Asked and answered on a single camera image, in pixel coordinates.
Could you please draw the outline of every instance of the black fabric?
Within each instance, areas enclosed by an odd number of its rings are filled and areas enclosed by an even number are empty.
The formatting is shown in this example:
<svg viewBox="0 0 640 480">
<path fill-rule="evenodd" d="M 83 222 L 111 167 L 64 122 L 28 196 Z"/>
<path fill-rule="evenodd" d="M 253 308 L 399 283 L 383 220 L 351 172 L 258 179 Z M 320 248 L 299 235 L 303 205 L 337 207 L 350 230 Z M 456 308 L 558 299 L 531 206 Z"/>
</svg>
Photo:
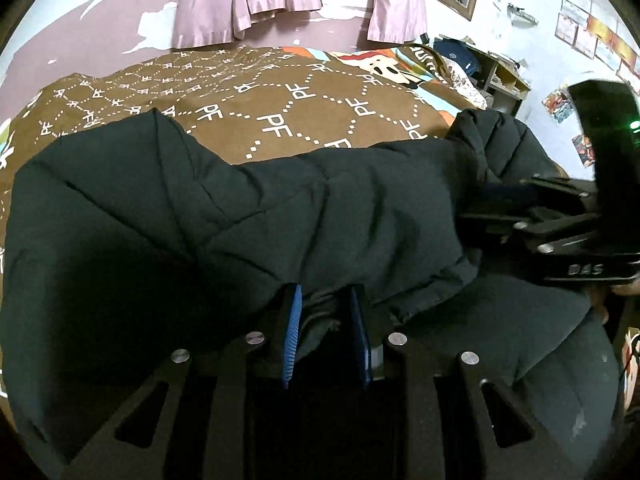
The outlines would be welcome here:
<svg viewBox="0 0 640 480">
<path fill-rule="evenodd" d="M 486 158 L 489 182 L 498 179 L 517 184 L 534 174 L 559 176 L 558 167 L 529 127 L 514 117 L 494 110 L 465 110 L 451 125 L 448 139 L 468 144 Z"/>
<path fill-rule="evenodd" d="M 584 294 L 482 274 L 403 331 L 451 356 L 476 352 L 588 471 L 609 437 L 619 369 Z"/>
<path fill-rule="evenodd" d="M 332 326 L 323 306 L 362 283 L 399 322 L 435 316 L 422 337 L 443 351 L 478 324 L 482 358 L 510 384 L 527 377 L 588 302 L 510 277 L 476 280 L 478 252 L 461 245 L 454 218 L 512 166 L 497 156 L 489 167 L 485 153 L 508 152 L 501 136 L 522 138 L 504 118 L 487 135 L 488 113 L 462 112 L 451 140 L 229 166 L 154 110 L 32 158 L 14 183 L 0 344 L 36 462 L 57 478 L 174 349 L 220 348 L 289 282 L 305 293 L 306 353 Z M 521 292 L 531 303 L 518 306 Z"/>
</svg>

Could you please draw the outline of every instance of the black device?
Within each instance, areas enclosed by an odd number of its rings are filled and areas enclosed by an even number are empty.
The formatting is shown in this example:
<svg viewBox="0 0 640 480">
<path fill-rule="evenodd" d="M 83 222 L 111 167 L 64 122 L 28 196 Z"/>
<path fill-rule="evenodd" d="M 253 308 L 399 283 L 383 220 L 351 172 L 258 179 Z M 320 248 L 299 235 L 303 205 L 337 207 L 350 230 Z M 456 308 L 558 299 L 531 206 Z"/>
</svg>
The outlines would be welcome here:
<svg viewBox="0 0 640 480">
<path fill-rule="evenodd" d="M 534 175 L 488 184 L 459 217 L 461 238 L 519 255 L 544 282 L 632 283 L 640 278 L 640 113 L 622 83 L 569 89 L 596 154 L 596 181 Z"/>
<path fill-rule="evenodd" d="M 395 332 L 362 286 L 338 294 L 341 330 L 285 373 L 299 291 L 220 352 L 174 352 L 63 480 L 580 478 L 480 356 Z"/>
</svg>

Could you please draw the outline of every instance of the metal screw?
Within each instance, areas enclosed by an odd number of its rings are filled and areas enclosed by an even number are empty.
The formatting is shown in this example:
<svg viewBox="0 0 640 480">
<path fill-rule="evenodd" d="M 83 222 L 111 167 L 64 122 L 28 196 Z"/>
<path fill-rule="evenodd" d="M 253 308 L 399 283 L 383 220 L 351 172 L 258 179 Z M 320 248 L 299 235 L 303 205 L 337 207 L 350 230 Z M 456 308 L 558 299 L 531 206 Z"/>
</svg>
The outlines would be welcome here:
<svg viewBox="0 0 640 480">
<path fill-rule="evenodd" d="M 389 342 L 394 346 L 402 346 L 406 344 L 406 342 L 408 341 L 406 336 L 401 332 L 393 332 L 389 334 L 388 339 L 389 339 Z"/>
<path fill-rule="evenodd" d="M 475 352 L 462 352 L 460 359 L 467 365 L 477 365 L 480 362 L 480 358 Z"/>
<path fill-rule="evenodd" d="M 180 348 L 171 354 L 171 361 L 178 364 L 185 363 L 189 360 L 189 357 L 191 357 L 189 351 L 184 348 Z"/>
<path fill-rule="evenodd" d="M 264 342 L 264 334 L 262 332 L 249 332 L 244 336 L 244 339 L 250 345 L 259 345 Z"/>
<path fill-rule="evenodd" d="M 542 244 L 538 246 L 538 252 L 542 254 L 549 254 L 554 251 L 554 248 L 550 244 Z"/>
</svg>

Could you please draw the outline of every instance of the white wall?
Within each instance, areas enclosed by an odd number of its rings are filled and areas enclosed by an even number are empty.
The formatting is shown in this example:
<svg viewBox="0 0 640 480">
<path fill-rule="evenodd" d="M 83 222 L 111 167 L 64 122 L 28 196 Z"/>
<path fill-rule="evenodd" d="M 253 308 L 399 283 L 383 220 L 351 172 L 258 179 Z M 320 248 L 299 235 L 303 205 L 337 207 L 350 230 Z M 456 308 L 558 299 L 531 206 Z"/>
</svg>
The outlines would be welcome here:
<svg viewBox="0 0 640 480">
<path fill-rule="evenodd" d="M 598 59 L 588 59 L 555 37 L 558 12 L 562 0 L 502 0 L 506 9 L 512 2 L 540 20 L 533 28 L 511 27 L 501 38 L 500 11 L 497 0 L 478 0 L 471 22 L 436 0 L 426 0 L 430 36 L 445 34 L 453 38 L 470 36 L 479 46 L 502 52 L 513 59 L 526 59 L 532 91 L 524 101 L 518 118 L 536 134 L 547 153 L 575 178 L 593 178 L 593 167 L 585 169 L 572 138 L 580 133 L 577 118 L 572 115 L 561 125 L 542 107 L 542 100 L 562 84 L 573 84 L 588 78 L 612 78 L 615 74 Z M 608 0 L 593 0 L 602 9 L 618 16 Z"/>
</svg>

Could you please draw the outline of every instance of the cartoon print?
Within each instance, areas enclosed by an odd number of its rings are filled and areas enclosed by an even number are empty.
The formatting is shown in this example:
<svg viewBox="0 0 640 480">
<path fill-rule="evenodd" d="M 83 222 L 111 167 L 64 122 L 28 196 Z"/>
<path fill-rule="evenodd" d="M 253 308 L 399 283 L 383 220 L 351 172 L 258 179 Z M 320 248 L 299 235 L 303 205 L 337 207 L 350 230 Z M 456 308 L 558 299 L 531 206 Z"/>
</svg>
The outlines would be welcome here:
<svg viewBox="0 0 640 480">
<path fill-rule="evenodd" d="M 591 145 L 591 139 L 589 137 L 579 134 L 572 139 L 575 146 L 575 151 L 580 156 L 580 161 L 585 168 L 592 166 L 596 161 L 595 152 Z"/>
<path fill-rule="evenodd" d="M 341 52 L 331 52 L 330 54 L 345 65 L 357 66 L 370 74 L 384 77 L 412 90 L 417 89 L 418 85 L 424 81 L 410 72 L 398 70 L 399 61 L 396 58 L 385 56 L 375 50 L 357 54 L 344 54 Z"/>
<path fill-rule="evenodd" d="M 558 88 L 551 92 L 542 101 L 542 105 L 558 124 L 562 124 L 575 112 L 574 104 L 571 102 L 566 88 Z"/>
<path fill-rule="evenodd" d="M 11 145 L 12 140 L 14 140 L 14 134 L 10 134 L 10 128 L 11 120 L 9 119 L 0 126 L 0 170 L 6 168 L 7 157 L 14 152 L 14 147 Z"/>
<path fill-rule="evenodd" d="M 0 397 L 4 397 L 5 399 L 8 399 L 8 395 L 6 394 L 6 391 L 4 390 L 4 384 L 2 383 L 2 370 L 0 370 Z"/>
<path fill-rule="evenodd" d="M 638 365 L 640 360 L 640 330 L 629 328 L 626 332 L 625 343 L 622 347 L 622 365 L 625 379 L 625 410 L 631 406 L 638 380 Z"/>
<path fill-rule="evenodd" d="M 447 126 L 451 126 L 456 120 L 456 117 L 450 114 L 449 112 L 447 112 L 446 110 L 438 110 L 438 113 L 442 116 L 444 121 L 447 123 Z"/>
</svg>

